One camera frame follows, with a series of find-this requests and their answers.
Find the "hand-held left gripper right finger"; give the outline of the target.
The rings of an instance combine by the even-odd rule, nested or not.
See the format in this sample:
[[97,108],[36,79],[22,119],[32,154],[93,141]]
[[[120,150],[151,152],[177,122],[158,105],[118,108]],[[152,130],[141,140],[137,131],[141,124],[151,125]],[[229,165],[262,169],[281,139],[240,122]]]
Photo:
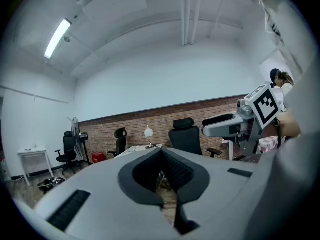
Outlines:
[[226,161],[173,148],[161,150],[162,170],[176,194],[169,240],[248,240],[257,205],[251,197],[255,164]]

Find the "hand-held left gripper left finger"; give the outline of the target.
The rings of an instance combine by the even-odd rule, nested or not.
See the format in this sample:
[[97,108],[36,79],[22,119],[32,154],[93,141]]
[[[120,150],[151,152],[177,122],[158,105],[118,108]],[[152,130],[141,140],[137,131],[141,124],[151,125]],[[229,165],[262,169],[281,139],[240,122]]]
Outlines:
[[173,240],[179,233],[160,207],[138,204],[119,186],[118,174],[127,163],[146,158],[152,150],[132,152],[90,165],[49,191],[34,211],[47,220],[76,191],[88,199],[71,220],[64,237],[80,240]]

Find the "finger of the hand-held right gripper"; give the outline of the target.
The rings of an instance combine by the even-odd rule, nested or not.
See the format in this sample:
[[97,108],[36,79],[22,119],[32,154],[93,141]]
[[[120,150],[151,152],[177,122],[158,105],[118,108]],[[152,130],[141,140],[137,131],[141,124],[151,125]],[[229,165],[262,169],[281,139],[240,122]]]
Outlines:
[[238,113],[225,113],[203,120],[202,126],[226,127],[238,125],[243,122],[244,119]]
[[235,137],[241,132],[242,124],[202,124],[202,133],[206,137],[230,138]]

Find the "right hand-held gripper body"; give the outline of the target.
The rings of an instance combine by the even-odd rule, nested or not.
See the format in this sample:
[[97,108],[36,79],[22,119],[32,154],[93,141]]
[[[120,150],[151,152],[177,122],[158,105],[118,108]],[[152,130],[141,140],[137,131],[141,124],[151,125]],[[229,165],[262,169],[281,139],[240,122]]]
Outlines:
[[280,107],[269,84],[258,86],[254,91],[237,102],[237,113],[242,122],[237,127],[236,140],[245,156],[260,155],[260,139],[266,127],[275,128],[278,140],[281,140],[281,123],[277,116]]

